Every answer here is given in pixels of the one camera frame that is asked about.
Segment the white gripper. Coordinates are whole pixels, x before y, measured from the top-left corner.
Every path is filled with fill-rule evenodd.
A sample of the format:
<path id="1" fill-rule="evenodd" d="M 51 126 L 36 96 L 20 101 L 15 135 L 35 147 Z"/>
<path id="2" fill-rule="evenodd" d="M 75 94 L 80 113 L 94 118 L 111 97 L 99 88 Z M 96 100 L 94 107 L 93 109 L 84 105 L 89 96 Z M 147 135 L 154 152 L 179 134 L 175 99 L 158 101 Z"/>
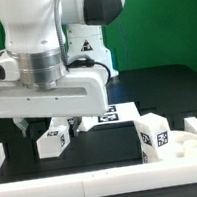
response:
<path id="1" fill-rule="evenodd" d="M 0 118 L 12 118 L 25 138 L 29 124 L 25 118 L 99 116 L 106 111 L 105 69 L 98 65 L 73 68 L 52 89 L 25 88 L 17 62 L 0 51 Z M 73 137 L 79 134 L 79 117 L 73 118 Z"/>

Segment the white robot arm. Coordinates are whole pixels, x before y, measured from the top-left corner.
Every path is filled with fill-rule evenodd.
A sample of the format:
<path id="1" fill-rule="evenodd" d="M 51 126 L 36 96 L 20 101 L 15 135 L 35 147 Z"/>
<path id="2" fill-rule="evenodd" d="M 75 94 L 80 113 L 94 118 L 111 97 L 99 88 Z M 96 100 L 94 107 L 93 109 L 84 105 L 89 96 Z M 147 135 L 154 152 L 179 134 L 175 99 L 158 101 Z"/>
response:
<path id="1" fill-rule="evenodd" d="M 62 25 L 109 25 L 125 0 L 0 0 L 0 118 L 100 116 L 110 72 L 90 56 L 70 58 Z"/>

